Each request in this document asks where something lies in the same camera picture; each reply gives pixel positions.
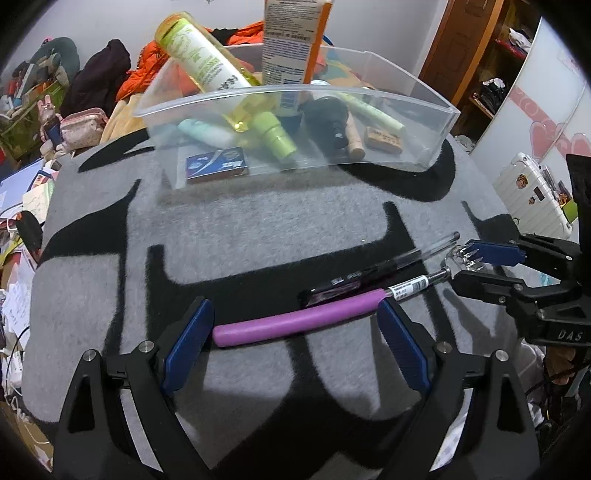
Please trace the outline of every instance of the blue gripper pad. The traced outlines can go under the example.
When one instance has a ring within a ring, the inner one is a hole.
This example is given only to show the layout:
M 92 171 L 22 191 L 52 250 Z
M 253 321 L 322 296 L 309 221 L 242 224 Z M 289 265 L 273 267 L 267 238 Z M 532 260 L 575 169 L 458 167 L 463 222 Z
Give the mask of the blue gripper pad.
M 428 393 L 431 381 L 427 358 L 387 300 L 379 303 L 378 326 L 408 386 L 421 395 Z
M 213 304 L 209 300 L 203 300 L 166 357 L 165 376 L 160 387 L 168 395 L 180 390 L 187 381 L 189 372 L 213 329 L 213 318 Z
M 473 259 L 476 260 L 482 257 L 481 262 L 493 266 L 504 265 L 506 267 L 514 267 L 525 261 L 525 253 L 516 245 L 494 244 L 481 240 L 470 240 L 468 244 L 473 244 L 473 246 L 466 253 L 478 250 L 478 253 L 474 255 Z

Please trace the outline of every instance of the small blue box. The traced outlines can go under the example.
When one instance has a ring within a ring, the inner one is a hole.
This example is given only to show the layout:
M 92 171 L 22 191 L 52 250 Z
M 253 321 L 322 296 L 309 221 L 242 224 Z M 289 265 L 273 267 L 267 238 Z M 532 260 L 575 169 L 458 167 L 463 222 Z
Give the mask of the small blue box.
M 242 147 L 227 148 L 187 157 L 187 183 L 219 180 L 244 175 L 248 165 Z

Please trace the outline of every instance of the green basket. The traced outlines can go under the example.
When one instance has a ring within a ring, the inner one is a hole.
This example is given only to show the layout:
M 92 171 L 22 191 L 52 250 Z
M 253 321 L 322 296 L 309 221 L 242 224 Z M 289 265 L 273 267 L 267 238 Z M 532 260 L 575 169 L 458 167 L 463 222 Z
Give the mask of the green basket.
M 0 147 L 7 157 L 17 160 L 25 153 L 33 150 L 40 144 L 40 133 L 37 102 L 45 95 L 51 97 L 51 102 L 59 109 L 66 95 L 66 88 L 59 82 L 53 82 L 44 91 L 35 97 L 28 107 L 13 118 L 10 124 L 0 131 Z

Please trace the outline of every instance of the black jacket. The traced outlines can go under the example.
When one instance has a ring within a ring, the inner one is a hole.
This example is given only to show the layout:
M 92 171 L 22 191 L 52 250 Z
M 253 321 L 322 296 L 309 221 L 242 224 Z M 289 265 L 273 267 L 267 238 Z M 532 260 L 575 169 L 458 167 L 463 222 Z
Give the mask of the black jacket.
M 88 108 L 102 108 L 111 116 L 115 108 L 115 96 L 127 78 L 131 68 L 129 52 L 121 40 L 111 40 L 105 48 L 95 53 L 76 75 L 66 92 L 60 113 L 63 117 Z

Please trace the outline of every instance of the purple tube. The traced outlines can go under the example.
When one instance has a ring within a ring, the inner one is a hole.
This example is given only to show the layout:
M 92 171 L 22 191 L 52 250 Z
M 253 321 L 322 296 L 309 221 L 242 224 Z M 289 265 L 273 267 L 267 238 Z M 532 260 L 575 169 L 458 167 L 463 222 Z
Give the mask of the purple tube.
M 386 292 L 380 288 L 296 312 L 219 325 L 213 329 L 213 341 L 220 347 L 236 346 L 307 332 L 372 312 L 384 298 Z

